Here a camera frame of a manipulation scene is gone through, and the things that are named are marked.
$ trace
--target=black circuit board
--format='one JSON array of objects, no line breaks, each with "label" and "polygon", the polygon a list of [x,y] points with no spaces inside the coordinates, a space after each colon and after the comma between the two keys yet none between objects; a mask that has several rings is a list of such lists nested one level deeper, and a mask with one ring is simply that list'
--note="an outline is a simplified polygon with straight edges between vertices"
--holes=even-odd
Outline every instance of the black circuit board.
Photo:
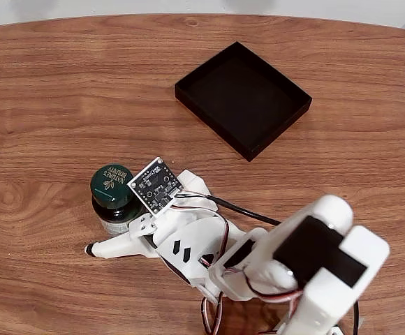
[{"label": "black circuit board", "polygon": [[168,166],[157,158],[135,179],[131,189],[153,214],[159,213],[182,190],[182,185]]}]

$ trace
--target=wooden table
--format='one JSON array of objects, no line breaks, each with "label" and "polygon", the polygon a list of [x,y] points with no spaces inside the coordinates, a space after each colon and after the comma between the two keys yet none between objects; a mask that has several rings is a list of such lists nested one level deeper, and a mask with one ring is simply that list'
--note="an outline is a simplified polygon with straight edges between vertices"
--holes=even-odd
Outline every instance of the wooden table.
[{"label": "wooden table", "polygon": [[[236,40],[313,96],[251,163],[173,91]],[[120,162],[136,173],[156,156],[275,218],[324,193],[345,197],[392,249],[360,300],[360,334],[405,334],[405,30],[229,15],[0,27],[0,334],[203,334],[200,295],[160,260],[83,253],[106,238],[94,171]],[[223,213],[244,230],[261,225]],[[220,334],[255,334],[285,308],[226,301]],[[347,335],[351,325],[349,314]]]}]

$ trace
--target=white wall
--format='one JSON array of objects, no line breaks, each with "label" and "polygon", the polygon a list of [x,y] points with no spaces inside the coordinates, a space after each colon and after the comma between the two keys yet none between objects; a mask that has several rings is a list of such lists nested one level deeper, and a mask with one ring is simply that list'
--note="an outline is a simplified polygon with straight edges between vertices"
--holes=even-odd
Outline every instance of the white wall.
[{"label": "white wall", "polygon": [[0,24],[130,13],[290,15],[405,28],[405,0],[0,0]]}]

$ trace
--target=white robotic arm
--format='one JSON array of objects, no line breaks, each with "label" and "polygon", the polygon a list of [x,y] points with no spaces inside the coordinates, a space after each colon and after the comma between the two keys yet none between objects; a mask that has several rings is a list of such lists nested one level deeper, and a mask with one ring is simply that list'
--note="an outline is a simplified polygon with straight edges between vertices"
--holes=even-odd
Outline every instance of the white robotic arm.
[{"label": "white robotic arm", "polygon": [[[209,194],[204,181],[187,170],[178,179],[188,191]],[[130,223],[129,232],[85,251],[103,258],[160,257],[215,304],[221,292],[235,301],[298,299],[297,308],[274,328],[282,335],[332,334],[389,254],[380,237],[362,226],[351,228],[350,206],[334,195],[270,232],[243,232],[216,211],[205,198],[175,199],[162,215],[144,214]]]}]

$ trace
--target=black box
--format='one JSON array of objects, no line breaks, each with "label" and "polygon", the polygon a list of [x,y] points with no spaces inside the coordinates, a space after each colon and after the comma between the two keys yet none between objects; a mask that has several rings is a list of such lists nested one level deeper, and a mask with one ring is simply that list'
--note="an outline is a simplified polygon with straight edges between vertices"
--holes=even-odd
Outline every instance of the black box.
[{"label": "black box", "polygon": [[238,42],[176,83],[175,95],[248,161],[311,104],[307,93]]}]

